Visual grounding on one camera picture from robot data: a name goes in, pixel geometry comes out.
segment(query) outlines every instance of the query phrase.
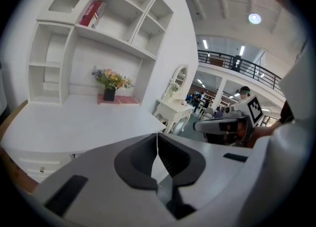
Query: flower vase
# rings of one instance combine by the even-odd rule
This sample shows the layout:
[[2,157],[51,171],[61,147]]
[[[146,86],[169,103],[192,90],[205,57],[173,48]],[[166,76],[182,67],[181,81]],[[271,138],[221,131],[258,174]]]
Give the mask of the flower vase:
[[104,89],[103,100],[104,100],[104,101],[109,101],[109,102],[114,101],[115,91],[116,91],[115,88],[112,88],[112,89],[109,89],[109,88]]

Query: black railing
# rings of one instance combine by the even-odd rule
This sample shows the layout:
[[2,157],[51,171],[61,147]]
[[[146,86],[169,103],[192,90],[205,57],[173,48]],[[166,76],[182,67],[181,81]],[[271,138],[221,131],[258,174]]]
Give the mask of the black railing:
[[197,50],[198,61],[233,70],[248,77],[251,77],[262,84],[272,88],[277,93],[283,95],[278,83],[281,78],[267,69],[258,66],[238,56],[232,56],[224,53]]

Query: white vanity table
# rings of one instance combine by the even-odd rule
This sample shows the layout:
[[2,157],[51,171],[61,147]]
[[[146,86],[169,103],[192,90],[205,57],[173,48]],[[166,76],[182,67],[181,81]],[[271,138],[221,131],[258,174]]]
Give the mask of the white vanity table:
[[168,134],[173,130],[175,125],[183,118],[187,118],[186,122],[182,125],[181,131],[183,131],[184,126],[190,119],[193,107],[184,104],[182,105],[180,102],[166,102],[162,99],[158,99],[159,105],[157,107],[154,116],[159,119],[160,122],[168,123],[167,128],[164,131],[164,134]]
[[[95,96],[70,95],[64,105],[27,104],[8,127],[1,146],[23,171],[42,182],[74,154],[164,128],[138,105],[102,106]],[[153,171],[164,178],[164,170],[158,166]]]
[[184,100],[179,98],[182,95],[184,82],[187,79],[188,66],[185,64],[180,65],[174,72],[173,78],[170,79],[170,84],[164,93],[162,99],[158,99],[159,105],[154,113],[154,116],[160,122],[167,122],[167,128],[164,134],[168,134],[173,130],[174,126],[183,118],[187,118],[186,122],[182,125],[181,131],[190,119],[193,107],[188,105]]

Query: fluorescent light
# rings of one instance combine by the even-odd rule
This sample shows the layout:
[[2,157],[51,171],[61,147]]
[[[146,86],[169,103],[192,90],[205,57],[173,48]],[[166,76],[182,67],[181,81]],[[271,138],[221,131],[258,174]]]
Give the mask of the fluorescent light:
[[205,49],[208,49],[206,40],[203,40],[203,44],[204,44]]
[[240,56],[242,56],[242,55],[243,55],[243,51],[244,51],[244,50],[245,50],[245,47],[244,47],[244,46],[242,46],[242,47],[241,47],[241,49],[240,49],[240,53],[239,53],[239,55],[240,55]]
[[249,19],[249,22],[252,24],[260,24],[261,23],[261,16],[259,16],[256,13],[250,14],[248,19]]

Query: drawer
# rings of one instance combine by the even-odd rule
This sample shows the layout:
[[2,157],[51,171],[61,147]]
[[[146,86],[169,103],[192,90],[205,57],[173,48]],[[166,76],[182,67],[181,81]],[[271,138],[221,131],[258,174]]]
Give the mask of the drawer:
[[5,150],[12,160],[27,174],[33,172],[39,175],[43,173],[50,175],[72,160],[70,154],[66,153]]
[[34,159],[24,159],[19,158],[16,164],[23,170],[32,169],[32,170],[52,170],[56,171],[63,166],[60,161],[42,161]]

